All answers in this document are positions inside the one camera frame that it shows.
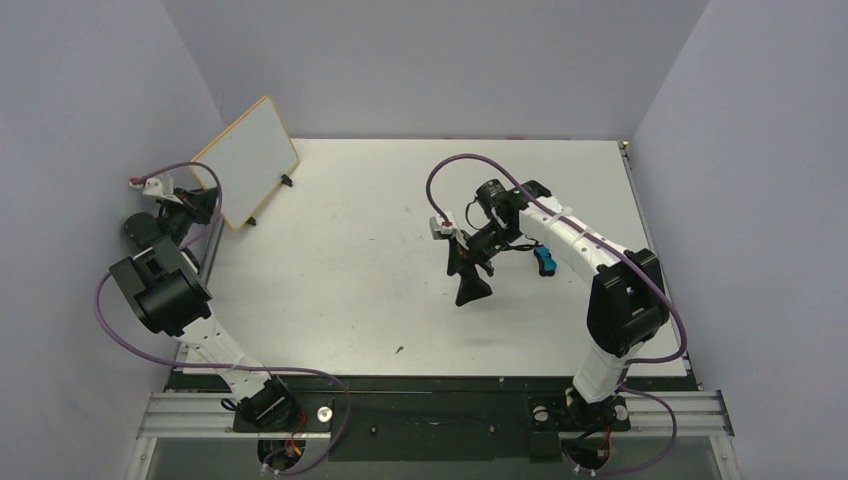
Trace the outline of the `yellow framed whiteboard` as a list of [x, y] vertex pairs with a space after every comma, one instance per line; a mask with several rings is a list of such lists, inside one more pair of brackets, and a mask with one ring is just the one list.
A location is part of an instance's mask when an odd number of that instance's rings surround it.
[[263, 96], [204, 147], [189, 170], [201, 187], [220, 187], [221, 217], [238, 230], [255, 223], [259, 209], [291, 184], [299, 164], [276, 103]]

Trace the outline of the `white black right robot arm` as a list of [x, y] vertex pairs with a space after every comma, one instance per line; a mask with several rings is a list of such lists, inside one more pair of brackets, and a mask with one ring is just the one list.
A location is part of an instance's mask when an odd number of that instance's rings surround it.
[[429, 220], [432, 236], [449, 243], [447, 273], [459, 278], [456, 306], [491, 295], [482, 277], [494, 274], [492, 259], [515, 249], [519, 238], [546, 248], [549, 260], [570, 267], [590, 289], [586, 326], [591, 344], [564, 393], [566, 425], [576, 431], [623, 421], [616, 396], [628, 362], [669, 320], [658, 258], [648, 249], [592, 241], [589, 228], [535, 180], [510, 190], [490, 180], [477, 189], [475, 200], [488, 222], [473, 234], [447, 214]]

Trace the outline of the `blue whiteboard eraser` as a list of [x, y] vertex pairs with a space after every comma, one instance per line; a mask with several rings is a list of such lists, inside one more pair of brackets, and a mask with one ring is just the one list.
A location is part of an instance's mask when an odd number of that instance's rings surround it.
[[557, 263], [553, 259], [550, 250], [544, 245], [536, 245], [533, 250], [537, 262], [538, 274], [542, 277], [552, 277], [556, 274]]

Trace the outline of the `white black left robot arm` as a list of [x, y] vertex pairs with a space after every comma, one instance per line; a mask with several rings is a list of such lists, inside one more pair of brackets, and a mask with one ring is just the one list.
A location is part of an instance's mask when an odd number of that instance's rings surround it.
[[194, 258], [180, 246], [194, 225], [211, 222], [218, 198], [216, 187], [159, 195], [156, 214], [140, 212], [124, 222], [123, 232], [138, 251], [109, 272], [146, 329], [187, 346], [226, 383], [244, 422], [285, 430], [298, 420], [298, 402], [216, 319]]

